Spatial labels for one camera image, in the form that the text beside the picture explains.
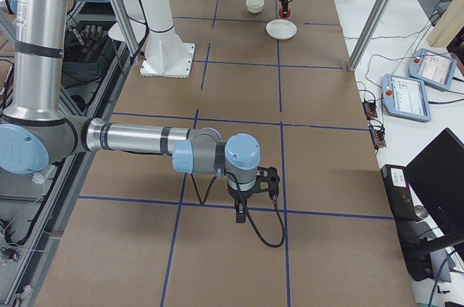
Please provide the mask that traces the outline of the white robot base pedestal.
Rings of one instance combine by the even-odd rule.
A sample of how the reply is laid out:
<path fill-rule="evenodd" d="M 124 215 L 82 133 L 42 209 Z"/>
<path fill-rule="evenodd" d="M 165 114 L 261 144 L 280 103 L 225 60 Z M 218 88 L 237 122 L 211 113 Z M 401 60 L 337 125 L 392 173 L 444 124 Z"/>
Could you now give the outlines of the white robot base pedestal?
<path fill-rule="evenodd" d="M 141 74 L 189 77 L 195 45 L 176 33 L 169 0 L 141 0 L 141 6 L 149 28 Z"/>

